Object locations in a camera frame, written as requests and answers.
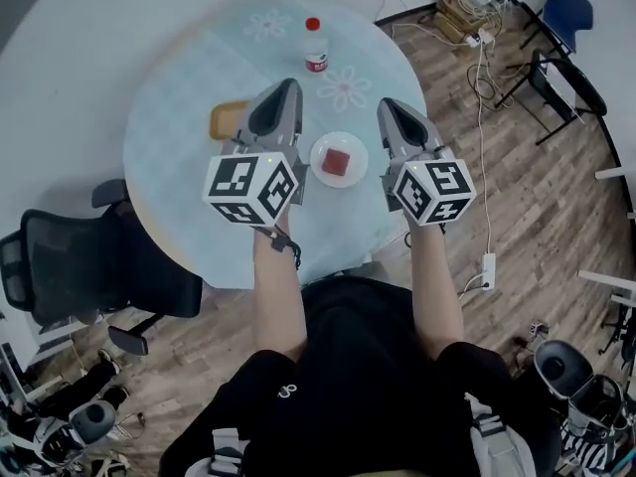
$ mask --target bottle label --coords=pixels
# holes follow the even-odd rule
[[[321,55],[305,54],[305,66],[311,73],[322,73],[327,69],[327,52]]]

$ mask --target power adapter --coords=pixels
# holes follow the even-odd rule
[[[486,252],[481,258],[481,289],[492,290],[495,287],[497,256],[494,252]]]

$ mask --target black shirt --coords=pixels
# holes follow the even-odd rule
[[[251,440],[249,477],[479,475],[467,392],[526,438],[539,476],[551,475],[557,460],[538,461],[546,438],[558,439],[548,411],[524,398],[493,352],[456,343],[431,361],[415,335],[410,291],[337,277],[306,287],[303,302],[308,343],[298,363],[254,354],[166,451],[160,475],[184,475],[210,457],[211,431],[221,427]],[[552,452],[557,458],[558,447]]]

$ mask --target backpack strap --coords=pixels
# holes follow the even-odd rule
[[[528,443],[493,413],[466,394],[473,414],[470,438],[481,477],[537,477]]]
[[[249,440],[240,440],[239,432],[231,427],[212,431],[215,453],[193,464],[185,477],[241,477],[242,456]]]

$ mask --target white wall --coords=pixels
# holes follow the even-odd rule
[[[594,28],[576,36],[573,61],[605,99],[605,121],[623,165],[636,167],[636,0],[589,0]],[[636,175],[628,177],[636,204]]]
[[[38,1],[0,55],[0,236],[29,208],[90,214],[92,187],[121,175],[127,111],[144,77],[223,1]],[[333,1],[370,20],[381,3]],[[402,10],[388,0],[380,18]]]

